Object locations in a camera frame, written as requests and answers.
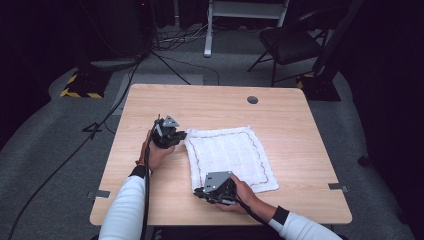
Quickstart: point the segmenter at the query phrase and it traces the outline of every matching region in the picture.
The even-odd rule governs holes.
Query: wooden table
[[[249,96],[257,97],[259,102],[248,103]],[[252,126],[280,186],[276,191],[259,193],[262,200],[323,224],[352,220],[343,192],[329,188],[329,183],[338,180],[301,90],[135,84],[99,187],[111,194],[107,199],[96,199],[90,216],[92,224],[102,224],[158,114],[171,115],[180,124],[179,131]],[[258,223],[248,215],[221,212],[193,195],[187,150],[181,142],[151,176],[148,224]]]

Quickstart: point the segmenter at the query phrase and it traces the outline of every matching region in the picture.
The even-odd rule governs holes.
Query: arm
[[[274,228],[286,240],[340,239],[328,228],[303,216],[289,212],[282,207],[274,207],[260,200],[252,189],[235,175],[231,176],[237,185],[237,195],[250,207],[253,213]],[[217,204],[223,211],[245,212],[240,205]]]
[[[145,200],[145,173],[144,153],[150,132],[143,143],[140,159],[130,176],[125,180],[118,195],[109,208],[99,239],[139,239],[143,227],[144,200]],[[168,149],[158,148],[150,143],[149,168],[152,173],[160,166],[163,159],[175,150],[175,146]]]

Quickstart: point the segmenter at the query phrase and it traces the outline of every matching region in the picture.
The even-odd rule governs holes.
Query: white stand
[[[278,19],[277,26],[279,27],[283,25],[288,3],[289,0],[285,0],[283,4],[220,2],[209,0],[208,32],[206,35],[204,56],[210,57],[212,55],[212,18],[214,16]]]

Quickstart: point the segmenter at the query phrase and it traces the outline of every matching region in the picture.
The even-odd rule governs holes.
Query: gray carpet
[[[187,81],[191,85],[203,85],[203,76],[202,75],[183,75],[181,76],[184,78],[181,79],[177,75],[156,75],[156,74],[134,74],[134,76],[131,79],[131,85],[132,84],[172,84],[172,85],[186,85]],[[124,79],[122,80],[121,87],[119,88],[118,93],[116,94],[115,101],[113,102],[113,105],[117,104],[119,100],[121,99],[122,94],[124,94],[124,91],[126,87],[128,86],[128,81],[130,80],[130,76],[126,75],[124,76]],[[124,99],[119,103],[116,110],[113,112],[113,115],[121,115],[122,111],[124,110],[125,102],[127,100],[128,93],[125,94]]]
[[[212,57],[203,57],[204,40],[184,44],[172,51],[157,52],[182,75],[203,76],[204,85],[268,87],[271,63],[251,73],[247,68],[263,51],[258,32],[222,31],[214,35]],[[311,62],[279,67],[278,76],[308,70]],[[78,148],[89,133],[81,130],[100,122],[110,111],[129,70],[114,72],[104,99],[59,97],[73,69],[50,87],[52,100],[29,118],[0,152],[0,239],[7,239],[13,221],[31,194]],[[150,55],[136,74],[173,74]],[[366,153],[361,123],[343,76],[334,79],[341,102],[309,102],[340,183],[349,187],[346,199],[353,221],[336,225],[335,231],[350,239],[414,239],[397,218],[396,201],[375,169],[363,168],[357,159]],[[295,87],[294,80],[277,87]],[[116,131],[120,116],[107,121]],[[20,219],[13,239],[90,239],[99,227],[89,222],[92,200],[88,191],[99,186],[114,134],[104,126],[44,186]]]

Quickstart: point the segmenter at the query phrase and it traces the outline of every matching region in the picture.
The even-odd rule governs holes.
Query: round hole
[[[258,103],[258,102],[259,102],[258,98],[257,98],[257,97],[255,97],[255,96],[249,96],[249,97],[247,98],[247,101],[248,101],[250,104],[256,104],[256,103]]]

